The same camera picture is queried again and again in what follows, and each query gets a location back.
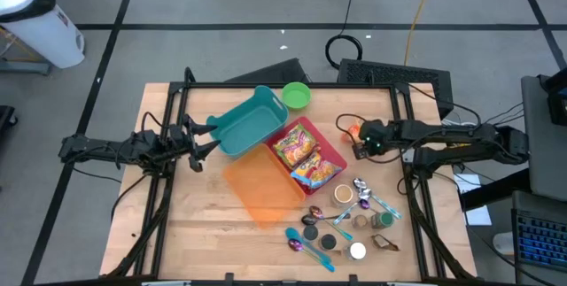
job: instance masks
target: wooden table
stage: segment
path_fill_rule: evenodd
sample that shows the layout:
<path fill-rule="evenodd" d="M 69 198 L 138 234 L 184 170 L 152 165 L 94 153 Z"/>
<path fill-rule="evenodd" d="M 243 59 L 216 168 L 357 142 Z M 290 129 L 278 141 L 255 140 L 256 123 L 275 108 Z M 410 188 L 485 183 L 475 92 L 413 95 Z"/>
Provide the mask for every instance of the wooden table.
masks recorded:
<path fill-rule="evenodd" d="M 166 83 L 146 85 L 136 130 L 140 128 L 144 112 L 152 112 L 161 120 L 167 99 L 167 86 Z M 433 95 L 430 84 L 416 86 Z M 245 101 L 252 92 L 253 89 L 190 89 L 187 113 L 196 122 L 204 123 L 209 115 L 224 114 Z M 412 92 L 411 98 L 417 120 L 439 124 L 438 110 L 433 100 L 417 92 Z M 225 273 L 231 272 L 237 280 L 347 281 L 349 274 L 357 274 L 360 281 L 419 281 L 408 200 L 396 190 L 396 184 L 402 177 L 400 162 L 397 160 L 387 165 L 376 165 L 366 160 L 355 160 L 350 145 L 340 141 L 342 133 L 335 127 L 336 117 L 345 112 L 359 114 L 367 119 L 391 120 L 393 116 L 389 91 L 312 89 L 311 104 L 300 112 L 290 112 L 288 122 L 300 115 L 307 116 L 345 158 L 348 168 L 308 197 L 304 208 L 292 210 L 283 222 L 268 230 L 256 228 L 238 197 L 221 176 L 222 169 L 231 162 L 229 157 L 215 150 L 207 158 L 202 173 L 192 172 L 188 160 L 180 159 L 175 172 L 159 278 L 222 280 Z M 351 118 L 344 118 L 341 125 L 346 127 L 352 122 Z M 153 121 L 147 120 L 146 123 L 146 128 L 154 128 L 156 133 L 159 132 L 159 127 L 152 124 Z M 200 143 L 208 141 L 209 135 L 198 139 Z M 396 154 L 397 151 L 392 151 L 379 158 L 392 158 Z M 453 176 L 449 166 L 441 167 L 438 171 Z M 129 187 L 140 175 L 140 168 L 127 166 L 120 191 Z M 364 179 L 379 197 L 403 214 L 402 220 L 397 220 L 392 227 L 380 231 L 401 250 L 395 252 L 374 248 L 369 238 L 373 234 L 371 228 L 357 231 L 345 220 L 340 226 L 351 233 L 354 240 L 366 245 L 367 256 L 362 261 L 354 262 L 345 255 L 331 253 L 337 270 L 330 273 L 306 254 L 291 251 L 284 230 L 295 227 L 301 231 L 303 225 L 299 219 L 307 213 L 310 205 L 320 206 L 328 215 L 341 213 L 341 210 L 332 206 L 330 194 L 340 183 L 351 185 L 354 177 Z M 149 179 L 144 180 L 120 201 L 111 226 L 101 274 L 108 273 L 119 264 L 140 234 L 149 183 Z M 435 176 L 429 183 L 439 236 L 462 266 L 471 274 L 476 274 L 454 183 L 440 176 Z M 373 207 L 380 209 L 376 203 Z M 356 210 L 353 215 L 362 212 L 367 216 L 372 214 L 371 211 Z M 337 237 L 337 249 L 346 245 L 346 240 L 331 227 L 324 223 L 317 224 L 317 227 L 320 236 L 331 233 Z M 431 246 L 425 234 L 423 239 L 428 254 L 429 272 L 434 275 Z M 150 241 L 145 272 L 149 272 L 148 263 L 151 263 L 153 247 L 154 242 Z"/>

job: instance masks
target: teal plastic bin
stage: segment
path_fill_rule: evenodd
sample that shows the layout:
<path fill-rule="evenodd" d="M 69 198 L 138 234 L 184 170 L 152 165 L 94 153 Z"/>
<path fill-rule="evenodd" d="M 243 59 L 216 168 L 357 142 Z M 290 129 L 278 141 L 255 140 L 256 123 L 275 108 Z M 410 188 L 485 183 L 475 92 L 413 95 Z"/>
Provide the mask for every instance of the teal plastic bin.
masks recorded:
<path fill-rule="evenodd" d="M 221 140 L 221 151 L 238 158 L 282 128 L 288 116 L 276 94 L 266 86 L 258 86 L 250 99 L 221 117 L 209 116 L 206 124 L 218 126 L 210 135 Z"/>

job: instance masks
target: translucent orange tray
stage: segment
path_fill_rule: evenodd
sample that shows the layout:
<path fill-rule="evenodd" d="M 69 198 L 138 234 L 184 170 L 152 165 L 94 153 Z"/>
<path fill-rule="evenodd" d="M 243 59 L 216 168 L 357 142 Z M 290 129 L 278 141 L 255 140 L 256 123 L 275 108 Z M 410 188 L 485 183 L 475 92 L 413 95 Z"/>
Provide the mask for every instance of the translucent orange tray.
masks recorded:
<path fill-rule="evenodd" d="M 226 166 L 222 175 L 259 228 L 271 228 L 305 201 L 305 193 L 266 144 Z"/>

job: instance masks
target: red tray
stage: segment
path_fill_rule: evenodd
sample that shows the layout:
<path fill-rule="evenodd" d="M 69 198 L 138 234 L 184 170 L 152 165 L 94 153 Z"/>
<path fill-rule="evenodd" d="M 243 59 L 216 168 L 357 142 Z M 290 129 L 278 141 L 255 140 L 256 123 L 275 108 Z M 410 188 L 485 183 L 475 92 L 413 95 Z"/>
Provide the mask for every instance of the red tray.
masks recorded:
<path fill-rule="evenodd" d="M 325 139 L 325 137 L 322 136 L 321 132 L 319 132 L 319 130 L 317 130 L 317 128 L 313 125 L 313 123 L 311 123 L 311 121 L 309 121 L 309 119 L 307 117 L 299 117 L 299 118 L 295 119 L 292 123 L 285 126 L 285 128 L 281 129 L 276 134 L 272 135 L 268 140 L 266 140 L 265 144 L 274 153 L 274 155 L 278 157 L 278 160 L 282 163 L 282 165 L 291 173 L 292 170 L 282 161 L 280 156 L 277 155 L 277 152 L 276 152 L 276 150 L 274 150 L 273 146 L 277 141 L 279 141 L 281 138 L 283 138 L 285 135 L 287 135 L 287 133 L 293 127 L 297 126 L 298 123 L 301 123 L 301 125 L 307 131 L 309 131 L 309 133 L 315 138 L 315 140 L 317 140 L 317 142 L 319 143 L 319 147 L 321 148 L 319 150 L 319 153 L 321 154 L 322 158 L 324 158 L 324 159 L 328 160 L 330 163 L 332 163 L 336 166 L 340 166 L 342 168 L 342 170 L 339 171 L 337 174 L 335 174 L 335 176 L 337 176 L 338 174 L 343 172 L 346 169 L 346 161 L 343 159 L 343 157 L 340 156 L 340 154 L 338 154 L 338 152 L 335 150 L 335 148 L 333 148 L 333 146 L 330 145 L 330 143 L 327 141 L 327 139 Z M 316 189 L 310 189 L 307 185 L 304 185 L 297 180 L 295 182 L 301 187 L 301 189 L 303 189 L 303 191 L 307 195 L 312 195 L 313 193 L 315 193 L 318 189 L 320 189 L 322 187 L 321 186 L 321 187 L 316 188 Z"/>

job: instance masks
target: green bowl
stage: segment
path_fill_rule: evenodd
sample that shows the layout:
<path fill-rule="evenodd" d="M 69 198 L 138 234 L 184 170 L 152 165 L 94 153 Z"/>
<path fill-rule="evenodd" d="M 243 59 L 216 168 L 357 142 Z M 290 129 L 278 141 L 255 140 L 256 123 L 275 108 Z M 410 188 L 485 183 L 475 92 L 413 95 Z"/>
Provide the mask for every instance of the green bowl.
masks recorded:
<path fill-rule="evenodd" d="M 291 109 L 305 108 L 311 101 L 311 90 L 301 82 L 290 82 L 282 89 L 282 101 Z"/>

